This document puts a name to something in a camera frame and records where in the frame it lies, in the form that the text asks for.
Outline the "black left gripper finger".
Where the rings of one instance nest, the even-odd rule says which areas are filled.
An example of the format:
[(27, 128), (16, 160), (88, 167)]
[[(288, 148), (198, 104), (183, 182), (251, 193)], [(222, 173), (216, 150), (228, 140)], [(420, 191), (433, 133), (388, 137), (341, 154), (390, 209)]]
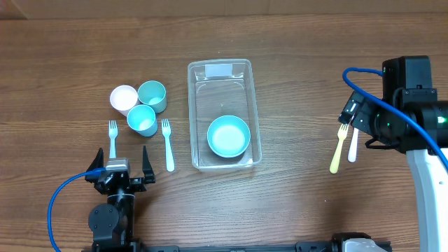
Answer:
[(104, 171), (104, 151), (100, 148), (87, 172), (89, 172), (89, 177), (98, 177), (102, 171)]
[(155, 183), (155, 174), (148, 158), (146, 146), (143, 146), (142, 172), (144, 183)]

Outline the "teal bowl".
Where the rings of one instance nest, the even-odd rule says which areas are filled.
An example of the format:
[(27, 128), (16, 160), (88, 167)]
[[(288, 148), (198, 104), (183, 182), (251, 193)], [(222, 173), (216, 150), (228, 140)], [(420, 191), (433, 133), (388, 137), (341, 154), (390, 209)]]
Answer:
[(246, 151), (251, 141), (248, 124), (235, 115), (222, 115), (208, 127), (210, 149), (222, 158), (235, 158)]

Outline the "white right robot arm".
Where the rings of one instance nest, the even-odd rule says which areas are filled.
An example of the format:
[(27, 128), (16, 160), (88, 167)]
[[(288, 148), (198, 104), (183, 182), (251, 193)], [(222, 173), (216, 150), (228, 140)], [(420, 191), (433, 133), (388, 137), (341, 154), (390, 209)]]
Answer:
[(414, 179), (421, 251), (447, 250), (447, 103), (433, 89), (393, 92), (378, 105), (353, 92), (338, 118), (367, 148), (405, 154)]

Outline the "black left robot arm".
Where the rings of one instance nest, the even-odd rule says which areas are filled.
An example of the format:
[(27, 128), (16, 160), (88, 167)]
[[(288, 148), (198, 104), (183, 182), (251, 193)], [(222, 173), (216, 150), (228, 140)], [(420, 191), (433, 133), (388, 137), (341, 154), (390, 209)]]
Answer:
[(100, 148), (87, 169), (91, 174), (85, 180), (94, 185), (106, 203), (91, 210), (88, 225), (93, 233), (93, 251), (133, 251), (141, 252), (146, 246), (134, 237), (135, 194), (146, 191), (146, 185), (155, 182), (155, 173), (143, 147), (143, 176), (130, 176), (130, 162), (126, 157), (104, 161)]

